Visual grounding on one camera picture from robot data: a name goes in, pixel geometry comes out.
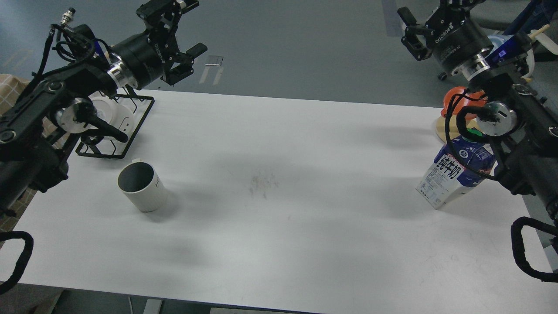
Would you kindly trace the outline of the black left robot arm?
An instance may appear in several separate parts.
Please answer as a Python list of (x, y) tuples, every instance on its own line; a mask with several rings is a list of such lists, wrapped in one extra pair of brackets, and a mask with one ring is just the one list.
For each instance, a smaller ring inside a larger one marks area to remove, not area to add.
[(70, 27), (75, 9), (51, 24), (38, 71), (1, 116), (1, 216), (30, 188), (45, 193), (68, 178), (68, 157), (79, 139), (129, 137), (101, 119), (90, 96), (132, 95), (156, 79), (174, 85), (193, 74), (201, 42), (181, 52), (176, 31), (197, 0), (150, 0), (137, 9), (145, 30), (110, 47), (86, 24)]

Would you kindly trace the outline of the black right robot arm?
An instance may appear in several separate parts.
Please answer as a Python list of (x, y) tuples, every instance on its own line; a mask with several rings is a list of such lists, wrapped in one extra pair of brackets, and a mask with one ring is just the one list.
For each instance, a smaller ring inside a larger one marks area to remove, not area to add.
[(557, 235), (557, 117), (522, 79), (519, 63), (531, 49), (534, 33), (517, 32), (494, 48), (470, 15), (479, 3), (441, 0), (423, 24), (407, 7), (401, 7), (397, 13), (406, 26), (401, 42), (416, 60), (433, 56), (445, 74), (466, 78), (464, 92), (450, 100), (445, 129), (455, 103), (469, 92), (482, 92), (486, 97), (481, 107), (464, 106), (456, 116), (456, 127), (463, 137), (493, 149), (497, 159), (494, 175), (480, 173), (481, 177), (499, 182), (513, 195), (536, 195), (543, 202), (553, 223), (516, 219), (510, 228), (512, 252), (522, 272), (555, 283), (556, 273), (534, 270), (527, 261), (522, 228)]

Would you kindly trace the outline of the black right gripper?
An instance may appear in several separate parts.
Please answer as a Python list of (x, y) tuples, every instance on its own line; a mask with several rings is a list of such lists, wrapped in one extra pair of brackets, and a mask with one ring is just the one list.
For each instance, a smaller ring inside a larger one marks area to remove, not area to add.
[(433, 57), (446, 74), (461, 73), (470, 81), (490, 68), (486, 57), (493, 43), (468, 13), (484, 2), (440, 0), (425, 24), (419, 24), (408, 7), (400, 7), (397, 14), (405, 24), (401, 42), (416, 60)]

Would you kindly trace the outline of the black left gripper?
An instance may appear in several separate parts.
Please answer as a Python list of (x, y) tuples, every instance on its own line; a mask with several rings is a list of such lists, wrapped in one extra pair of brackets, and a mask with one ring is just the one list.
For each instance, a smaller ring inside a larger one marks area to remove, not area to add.
[(208, 51), (199, 42), (180, 52), (176, 42), (178, 22), (200, 5), (198, 0), (149, 0), (137, 9), (146, 29), (116, 44), (109, 54), (107, 74), (117, 87), (145, 88), (156, 79), (175, 85), (193, 74), (194, 60)]

